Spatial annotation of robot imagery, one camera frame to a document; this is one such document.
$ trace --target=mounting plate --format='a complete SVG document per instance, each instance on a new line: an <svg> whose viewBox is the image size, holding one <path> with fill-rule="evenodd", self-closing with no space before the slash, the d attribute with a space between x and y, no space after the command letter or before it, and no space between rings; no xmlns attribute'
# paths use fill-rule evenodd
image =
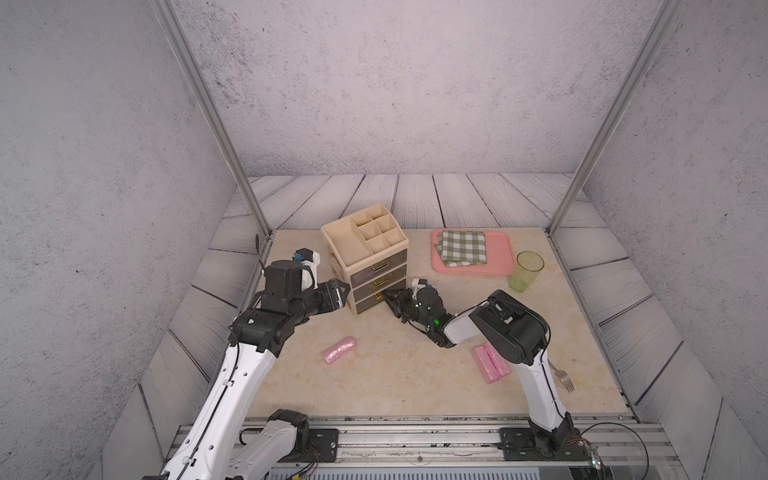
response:
<svg viewBox="0 0 768 480"><path fill-rule="evenodd" d="M336 461L336 450L339 448L339 430L337 429L310 429L310 444L314 445L319 455L320 463ZM301 455L282 457L280 462L308 463L315 461L315 452L307 449Z"/></svg>
<svg viewBox="0 0 768 480"><path fill-rule="evenodd" d="M531 429L499 429L502 439L502 451L506 462L583 462L592 460L592 455L585 446L564 445L552 458L543 458L535 451Z"/></svg>

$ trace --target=pink tray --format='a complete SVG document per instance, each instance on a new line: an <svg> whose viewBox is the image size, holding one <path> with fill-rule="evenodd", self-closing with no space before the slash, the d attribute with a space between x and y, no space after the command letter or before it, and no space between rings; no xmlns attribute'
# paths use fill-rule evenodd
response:
<svg viewBox="0 0 768 480"><path fill-rule="evenodd" d="M445 266L435 248L437 236L443 230L474 230L485 233L485 256L488 260L483 265ZM473 228L438 228L432 231L432 268L445 273L484 273L486 275L512 275L515 269L515 256L512 245L504 232L476 230Z"/></svg>

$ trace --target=metal frame pole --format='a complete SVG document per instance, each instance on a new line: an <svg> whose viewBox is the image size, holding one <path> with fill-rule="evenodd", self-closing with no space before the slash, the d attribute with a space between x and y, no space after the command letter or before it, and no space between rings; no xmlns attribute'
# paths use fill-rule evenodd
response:
<svg viewBox="0 0 768 480"><path fill-rule="evenodd" d="M608 112L606 113L605 118L603 118L603 123L600 125L598 132L592 139L592 143L587 149L587 153L576 168L574 176L571 179L571 184L568 185L568 189L565 191L565 195L558 206L558 210L554 212L554 216L547 226L547 233L550 237L553 236L554 232L560 227L565 215L568 214L568 210L576 200L576 196L584 186L584 183L586 183L587 178L589 178L589 174L592 173L595 164L600 159L600 155L603 153L605 145L614 133L616 126L621 120L621 116L624 115L624 112L627 110L632 95L637 90L643 76L645 76L645 72L653 62L656 52L664 42L664 38L672 28L682 4L683 0L664 0L664 3L661 5L659 13L656 15L656 19L650 27L648 35L645 37L640 50L635 55L634 61L629 67L627 74L624 76L624 80L621 82L621 86L614 97L613 103L611 103L611 107L608 108Z"/></svg>
<svg viewBox="0 0 768 480"><path fill-rule="evenodd" d="M214 100L211 98L210 93L205 86L205 82L203 81L203 77L200 75L200 69L197 67L197 63L189 49L187 39L181 31L181 26L179 25L173 7L169 0L150 0L150 3L157 16L157 20L163 26L163 30L165 30L165 36L168 38L168 43L170 43L170 47L174 50L174 54L176 54L176 59L179 61L181 70L184 72L184 75L187 77L187 80L192 87L195 97L197 98L197 103L200 105L200 109L202 110L210 129L214 133L214 137L216 137L216 142L219 144L221 154L224 156L227 166L229 166L232 171L237 186L243 193L243 198L245 198L248 208L257 219L262 234L266 238L270 237L270 225L267 223L264 213L261 211L261 207L259 207L256 195L253 194L253 189L250 186L248 177L246 177L243 172L243 166L237 158L237 152L232 145L232 140L227 133L227 129L224 128L224 123L221 120L221 116L219 116L219 112L216 110Z"/></svg>

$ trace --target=green glass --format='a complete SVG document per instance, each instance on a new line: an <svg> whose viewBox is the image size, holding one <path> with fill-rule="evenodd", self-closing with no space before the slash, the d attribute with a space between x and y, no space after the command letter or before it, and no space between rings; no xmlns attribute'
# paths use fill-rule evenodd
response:
<svg viewBox="0 0 768 480"><path fill-rule="evenodd" d="M538 273L544 269L544 259L535 252L518 253L518 264L509 277L509 288L523 293L531 286Z"/></svg>

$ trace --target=drawer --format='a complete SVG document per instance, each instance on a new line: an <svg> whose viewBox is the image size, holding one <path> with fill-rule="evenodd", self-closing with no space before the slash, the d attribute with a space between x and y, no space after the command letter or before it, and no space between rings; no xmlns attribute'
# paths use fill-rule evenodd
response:
<svg viewBox="0 0 768 480"><path fill-rule="evenodd" d="M395 283L387 290L400 290L406 288L406 279L400 280L398 283ZM357 303L355 305L355 311L357 313L363 313L367 309L371 308L372 306L379 305L381 302L384 301L384 296L381 293L377 293L376 295L372 295L369 298L366 298L360 303Z"/></svg>
<svg viewBox="0 0 768 480"><path fill-rule="evenodd" d="M389 286L390 283L403 278L406 275L406 268L407 266L403 265L400 268L393 270L387 273L386 275L382 275L379 278L371 280L365 285L355 289L353 292L353 297L355 301L359 302L360 300L366 298L367 296L370 296L373 292L386 288Z"/></svg>
<svg viewBox="0 0 768 480"><path fill-rule="evenodd" d="M369 282L374 277L377 277L382 273L389 272L390 270L393 270L398 266L403 265L407 259L408 259L408 249L399 251L398 253L395 253L394 255L387 257L380 262L376 262L373 265L367 268L364 268L357 273L353 273L349 277L349 282L352 284L352 288L357 288L358 286Z"/></svg>

